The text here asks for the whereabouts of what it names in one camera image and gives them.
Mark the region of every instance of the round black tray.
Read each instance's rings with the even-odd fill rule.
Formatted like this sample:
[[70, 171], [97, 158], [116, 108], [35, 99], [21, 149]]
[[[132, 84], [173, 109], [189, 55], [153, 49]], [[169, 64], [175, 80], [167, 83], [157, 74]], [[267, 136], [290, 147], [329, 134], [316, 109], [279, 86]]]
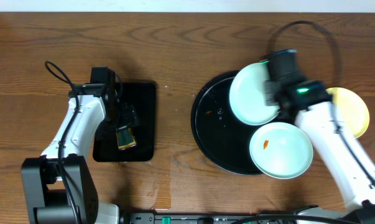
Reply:
[[[249, 155], [249, 142], [261, 126], [240, 122], [231, 111], [229, 90], [239, 71], [209, 81], [197, 94], [192, 108], [192, 131], [198, 147], [216, 165], [244, 175], [262, 174]], [[278, 115], [271, 122], [287, 122]]]

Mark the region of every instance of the white bowl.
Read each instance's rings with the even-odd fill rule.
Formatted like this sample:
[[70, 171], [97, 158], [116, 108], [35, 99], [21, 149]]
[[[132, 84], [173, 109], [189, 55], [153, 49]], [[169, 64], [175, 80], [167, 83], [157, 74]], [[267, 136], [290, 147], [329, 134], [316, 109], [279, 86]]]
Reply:
[[229, 93], [231, 111], [244, 124], [261, 125], [274, 119], [279, 106], [266, 105], [264, 82], [269, 79], [267, 67], [254, 63], [234, 78]]
[[294, 125], [270, 123], [251, 138], [249, 152], [255, 165], [265, 174], [290, 179], [303, 174], [313, 160], [313, 147], [306, 134]]

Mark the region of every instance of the white wall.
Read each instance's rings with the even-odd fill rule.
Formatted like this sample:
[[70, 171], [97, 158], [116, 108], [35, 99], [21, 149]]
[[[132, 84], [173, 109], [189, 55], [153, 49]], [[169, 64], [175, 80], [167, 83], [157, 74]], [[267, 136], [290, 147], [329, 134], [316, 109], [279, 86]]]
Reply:
[[375, 12], [375, 0], [0, 0], [0, 12]]

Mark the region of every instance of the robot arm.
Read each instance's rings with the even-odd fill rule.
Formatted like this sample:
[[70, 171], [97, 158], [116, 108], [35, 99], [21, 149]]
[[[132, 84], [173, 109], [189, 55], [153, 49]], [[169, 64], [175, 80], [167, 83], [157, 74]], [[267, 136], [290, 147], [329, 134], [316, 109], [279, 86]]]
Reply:
[[[63, 168], [82, 223], [119, 223], [119, 207], [99, 202], [85, 158], [99, 128], [101, 134], [115, 134], [126, 118], [117, 107], [115, 73], [106, 67], [92, 68], [90, 83], [75, 85], [79, 111], [65, 139]], [[58, 169], [58, 142], [75, 113], [74, 92], [69, 93], [67, 115], [58, 133], [40, 157], [28, 158], [21, 169], [30, 223], [74, 223], [75, 217], [65, 190], [49, 190], [48, 184], [62, 180]]]
[[[362, 202], [369, 200], [375, 204], [375, 188], [349, 152], [342, 138], [335, 133], [335, 124], [331, 117], [334, 105], [326, 101], [308, 110], [299, 111], [295, 125], [302, 129], [321, 156], [342, 194], [348, 211], [362, 207]], [[360, 143], [353, 137], [349, 128], [337, 113], [341, 134], [359, 159], [360, 163], [375, 179], [375, 165], [370, 160]]]
[[[63, 157], [67, 157], [70, 154], [87, 157], [93, 137], [95, 136], [95, 131], [106, 116], [102, 97], [79, 95], [78, 98], [80, 101], [80, 110], [68, 132]], [[73, 116], [75, 106], [75, 98], [71, 98], [68, 102], [67, 115], [60, 129], [48, 148], [42, 152], [41, 156], [45, 156], [47, 159], [57, 158], [58, 142], [62, 138], [64, 129]]]

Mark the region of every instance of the cable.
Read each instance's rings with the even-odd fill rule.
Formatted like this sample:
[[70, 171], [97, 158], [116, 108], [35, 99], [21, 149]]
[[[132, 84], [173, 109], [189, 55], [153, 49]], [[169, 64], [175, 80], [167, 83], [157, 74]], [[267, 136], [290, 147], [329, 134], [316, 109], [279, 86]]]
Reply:
[[310, 221], [310, 222], [321, 222], [321, 223], [329, 223], [329, 224], [357, 224], [355, 222], [345, 221], [345, 220], [338, 220], [333, 218], [323, 218], [323, 217], [312, 217], [306, 215], [263, 215], [263, 216], [256, 216], [251, 218], [244, 218], [242, 220], [238, 220], [232, 222], [231, 224], [245, 224], [247, 222], [257, 222], [261, 220], [302, 220], [302, 221]]
[[[327, 39], [327, 41], [328, 41], [328, 43], [331, 47], [331, 51], [332, 51], [333, 58], [334, 58], [333, 86], [334, 87], [341, 86], [342, 67], [341, 67], [341, 55], [340, 55], [338, 43], [335, 40], [334, 36], [331, 34], [331, 32], [328, 31], [326, 28], [322, 27], [319, 24], [316, 24], [316, 23], [310, 22], [310, 21], [295, 21], [295, 22], [291, 22], [291, 23], [281, 27], [275, 34], [273, 34], [270, 37], [269, 42], [267, 44], [268, 53], [271, 54], [274, 51], [275, 43], [277, 41], [278, 36], [280, 36], [280, 34], [283, 31], [285, 31], [287, 28], [292, 27], [292, 26], [297, 25], [297, 24], [311, 25], [315, 30], [319, 31], [319, 33], [323, 34], [326, 37], [326, 39]], [[332, 116], [333, 122], [335, 124], [336, 133], [339, 134], [341, 140], [345, 144], [346, 148], [349, 150], [350, 154], [353, 156], [353, 158], [355, 159], [357, 164], [360, 166], [361, 170], [363, 170], [363, 172], [366, 174], [370, 183], [375, 187], [375, 180], [373, 179], [373, 177], [371, 177], [369, 172], [366, 170], [366, 168], [362, 165], [360, 160], [354, 154], [353, 150], [350, 148], [347, 140], [345, 139], [343, 133], [341, 132], [341, 126], [338, 124], [338, 120], [337, 120], [337, 117], [336, 117], [336, 106], [334, 104], [332, 104], [332, 107], [331, 107], [331, 116]]]
[[264, 213], [266, 210], [261, 210], [258, 213], [256, 213], [256, 216], [258, 217], [260, 214]]
[[334, 60], [334, 75], [333, 75], [333, 86], [339, 86], [341, 83], [341, 78], [342, 78], [342, 67], [341, 67], [341, 56], [340, 56], [340, 51], [338, 47], [338, 43], [335, 40], [334, 36], [330, 31], [328, 31], [326, 28], [320, 26], [317, 23], [310, 22], [310, 21], [295, 21], [291, 22], [283, 27], [281, 27], [276, 33], [274, 33], [268, 43], [267, 43], [267, 52], [271, 54], [274, 51], [275, 43], [277, 42], [277, 38], [280, 36], [280, 34], [288, 29], [289, 27], [292, 27], [294, 25], [298, 24], [306, 24], [306, 25], [311, 25], [316, 31], [319, 33], [323, 34], [327, 41], [328, 44], [331, 47], [332, 55], [333, 55], [333, 60]]
[[[65, 78], [62, 79], [61, 77], [59, 77], [58, 75], [56, 75], [48, 66], [48, 64], [50, 64], [51, 66], [53, 66], [54, 68], [56, 68], [56, 70], [58, 72], [60, 72], [63, 77]], [[75, 96], [75, 109], [74, 109], [74, 113], [73, 113], [73, 116], [71, 117], [70, 121], [68, 122], [66, 128], [64, 129], [64, 133], [62, 135], [62, 138], [61, 140], [58, 142], [58, 169], [60, 171], [60, 176], [62, 177], [62, 180], [63, 180], [63, 184], [64, 184], [64, 188], [65, 188], [65, 191], [67, 193], [67, 197], [68, 199], [70, 200], [70, 203], [71, 203], [71, 208], [73, 210], [73, 214], [74, 214], [74, 218], [75, 218], [75, 221], [77, 224], [81, 224], [81, 217], [78, 213], [78, 209], [75, 205], [75, 201], [74, 201], [74, 198], [73, 198], [73, 195], [71, 193], [71, 189], [70, 189], [70, 186], [68, 185], [68, 181], [67, 181], [67, 178], [66, 178], [66, 171], [64, 169], [64, 166], [63, 166], [63, 149], [64, 149], [64, 143], [65, 143], [65, 139], [67, 137], [67, 133], [68, 131], [70, 130], [71, 128], [71, 125], [73, 124], [76, 116], [78, 115], [78, 112], [80, 110], [80, 101], [78, 99], [78, 94], [74, 88], [74, 84], [71, 82], [71, 80], [68, 78], [68, 76], [58, 67], [56, 66], [53, 62], [49, 62], [49, 61], [46, 61], [45, 62], [45, 68], [52, 74], [54, 75], [56, 78], [58, 78], [59, 80], [67, 83], [70, 85], [71, 89], [72, 89], [72, 92]]]

